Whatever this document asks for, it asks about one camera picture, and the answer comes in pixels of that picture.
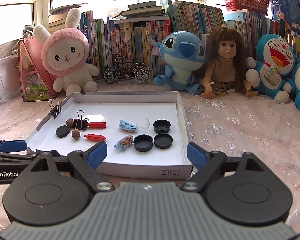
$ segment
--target blue hair clip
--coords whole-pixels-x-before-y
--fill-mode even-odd
[[[117,150],[125,150],[128,148],[131,144],[133,144],[133,136],[128,135],[126,137],[123,137],[121,140],[119,140],[115,145],[114,148]]]
[[[126,122],[124,120],[120,120],[119,127],[121,129],[123,129],[124,131],[127,131],[127,132],[134,132],[135,130],[138,129],[138,127],[136,125],[128,123],[128,122]]]

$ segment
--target pink and white bunny plush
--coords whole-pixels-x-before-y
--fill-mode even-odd
[[[37,25],[33,34],[43,44],[41,60],[44,68],[57,79],[53,89],[62,89],[69,96],[75,92],[97,91],[92,76],[98,76],[99,69],[85,63],[89,56],[89,43],[86,36],[77,29],[81,13],[78,8],[68,12],[65,28],[50,34],[43,25]]]

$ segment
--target acorn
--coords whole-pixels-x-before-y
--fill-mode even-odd
[[[80,137],[80,131],[77,128],[74,128],[71,135],[73,139],[78,140]]]
[[[67,121],[66,121],[66,125],[69,126],[69,127],[72,127],[73,126],[73,119],[72,118],[69,118]]]

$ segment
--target metal screw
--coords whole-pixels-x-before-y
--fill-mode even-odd
[[[198,188],[198,183],[196,182],[186,182],[183,186],[186,190],[196,190]]]
[[[109,182],[99,182],[99,183],[97,184],[97,189],[98,189],[98,190],[104,190],[104,191],[107,191],[107,190],[111,190],[111,188],[112,188],[112,185],[111,185],[111,183],[109,183]]]

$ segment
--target white cardboard tray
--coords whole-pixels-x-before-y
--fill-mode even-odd
[[[84,111],[82,118],[89,118],[89,122],[106,122],[106,129],[87,127],[86,131],[81,131],[77,141],[71,134],[58,138],[55,130],[65,125],[68,118],[77,118],[79,110]],[[137,124],[143,118],[150,121],[147,130],[131,134],[118,127],[120,119]],[[173,144],[170,148],[162,150],[153,146],[145,153],[138,152],[133,146],[124,151],[114,149],[114,144],[127,135],[148,134],[154,137],[153,123],[158,119],[171,123],[169,134],[173,137]],[[67,155],[74,150],[85,151],[96,143],[84,137],[89,133],[106,137],[108,152],[98,168],[101,174],[141,179],[188,179],[191,174],[193,166],[186,157],[189,130],[178,92],[73,93],[61,102],[61,113],[55,119],[49,114],[27,137],[27,152],[57,150],[61,155]]]

